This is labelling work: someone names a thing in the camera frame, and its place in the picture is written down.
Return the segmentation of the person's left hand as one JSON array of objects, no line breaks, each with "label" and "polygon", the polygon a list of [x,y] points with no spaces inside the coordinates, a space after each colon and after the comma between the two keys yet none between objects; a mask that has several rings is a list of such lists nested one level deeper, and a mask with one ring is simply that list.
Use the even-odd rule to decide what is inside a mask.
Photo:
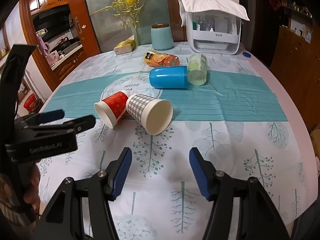
[{"label": "person's left hand", "polygon": [[29,187],[24,194],[24,201],[33,207],[33,210],[38,213],[40,210],[40,197],[39,197],[39,183],[40,183],[40,171],[36,164],[33,162],[32,169],[30,172]]}]

